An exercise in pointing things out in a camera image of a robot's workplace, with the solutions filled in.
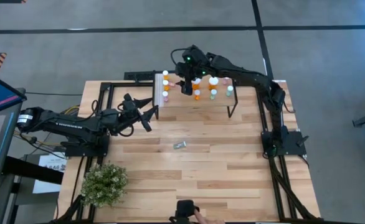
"cable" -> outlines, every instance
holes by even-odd
[[[20,135],[20,132],[19,131],[14,131],[14,135]],[[25,138],[30,138],[30,139],[32,139],[33,137],[32,136],[28,136],[28,135],[24,135],[23,134],[23,136],[25,137]],[[41,145],[43,145],[43,146],[61,146],[59,143],[51,143],[51,142],[46,142],[46,141],[36,141],[36,142],[38,142],[38,143],[40,143]]]
[[[66,111],[68,111],[69,109],[71,109],[71,108],[73,108],[75,106],[71,106],[71,107],[67,108],[66,110],[61,111],[60,113],[61,114],[65,114]]]
[[[131,132],[129,134],[122,134],[121,132],[119,132],[120,136],[123,136],[123,137],[130,137],[133,135],[134,133],[134,126],[133,125],[130,125],[131,127]]]
[[[98,109],[98,100],[94,100],[92,103],[91,103],[91,110],[93,111],[93,113],[90,114],[90,116],[86,117],[86,118],[83,118],[83,119],[75,119],[75,120],[72,120],[72,119],[64,119],[64,118],[58,118],[58,119],[62,119],[64,121],[73,121],[73,122],[82,122],[82,121],[86,121],[88,119],[90,119],[93,115],[95,115],[95,112],[97,111]]]
[[[13,135],[13,137],[17,138],[17,139],[20,139],[20,140],[24,140],[23,138],[21,138],[17,135]],[[46,150],[49,150],[49,151],[54,151],[55,150],[54,148],[51,148],[51,147],[55,147],[55,146],[45,146],[45,145],[37,144],[37,143],[32,143],[32,144],[36,144],[37,147],[40,147],[40,148],[43,148],[43,149],[46,149]]]
[[[297,156],[300,157],[307,164],[308,167],[310,167],[309,163],[307,162],[307,159],[305,159],[303,155],[297,155]]]
[[[171,57],[171,60],[173,61],[174,65],[177,65],[177,63],[176,63],[176,61],[173,58],[173,53],[176,52],[176,51],[180,51],[180,50],[188,50],[188,49],[187,48],[185,48],[185,49],[174,49],[170,53],[170,57]]]
[[[73,188],[73,193],[72,193],[72,199],[70,201],[70,206],[72,206],[73,200],[75,198],[75,192],[76,192],[76,186],[77,186],[78,176],[80,175],[80,169],[82,168],[83,159],[84,159],[84,156],[82,156],[82,158],[80,160],[80,163],[78,164],[77,175],[76,175],[76,180],[75,180],[75,187]]]
[[[48,135],[45,137],[44,141],[46,141],[46,140],[49,138],[50,134],[51,134],[51,133],[48,133]],[[15,137],[15,138],[18,138],[18,139],[23,140],[21,137],[19,137],[19,136],[15,135],[15,134],[14,134],[14,137]],[[31,153],[29,153],[27,156],[32,155],[32,154],[33,154],[33,153],[35,153],[37,150],[38,150],[38,149],[34,149],[34,150],[33,150]]]
[[[288,113],[296,113],[295,109],[293,109],[293,111],[288,110],[288,107],[287,107],[287,104],[285,103],[285,101],[283,102],[283,106],[285,107],[285,109]]]
[[[264,158],[264,159],[269,159],[269,158],[274,158],[275,156],[277,156],[277,152],[275,152],[275,153],[274,153],[274,155],[272,155],[272,156],[268,156],[268,155],[266,155],[266,153],[265,153],[265,152],[263,152],[263,154],[262,154],[262,155],[263,155],[263,158]]]
[[[79,109],[79,107],[78,107],[78,106],[73,106],[73,107],[69,108],[69,109],[65,112],[65,114],[68,114],[68,113],[69,113],[69,112],[71,112],[73,109]]]
[[[123,111],[123,109],[121,109],[121,108],[120,108],[120,106],[123,106],[123,103],[120,103],[120,104],[117,106],[117,108],[118,108],[118,110],[119,110],[119,111]]]
[[[83,94],[36,93],[36,92],[26,92],[25,94],[34,94],[34,95],[52,95],[52,96],[82,96],[82,95],[83,95]]]
[[[58,155],[56,155],[56,154],[54,154],[54,153],[52,153],[52,152],[50,152],[50,151],[48,151],[46,149],[43,149],[41,147],[35,146],[33,143],[29,142],[29,140],[27,140],[25,137],[23,137],[21,133],[19,133],[19,137],[21,137],[22,140],[25,140],[27,143],[29,143],[31,146],[33,146],[35,149],[38,149],[38,150],[47,152],[47,153],[52,154],[53,156],[56,156],[58,158],[65,159],[64,157],[60,157],[60,156],[58,156]]]

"small silver object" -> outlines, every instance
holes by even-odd
[[[184,147],[187,147],[187,143],[185,141],[176,143],[173,145],[174,149],[180,149],[180,148],[184,148]]]

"green potted plant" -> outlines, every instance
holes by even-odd
[[[104,205],[112,206],[115,203],[122,203],[122,196],[127,185],[126,169],[114,164],[95,164],[86,174],[82,184],[83,203],[94,204],[96,207]]]

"paper sheet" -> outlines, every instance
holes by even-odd
[[[54,152],[57,156],[64,156],[61,152]],[[39,166],[47,167],[53,170],[65,172],[66,159],[61,159],[53,155],[40,156]],[[49,192],[59,192],[59,184],[51,184],[48,182],[43,182],[35,180],[33,187],[33,194],[42,194]]]

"human hand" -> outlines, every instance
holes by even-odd
[[[223,220],[208,220],[204,218],[198,210],[194,211],[194,215],[196,217],[196,220],[199,222],[199,224],[225,224],[225,221]]]

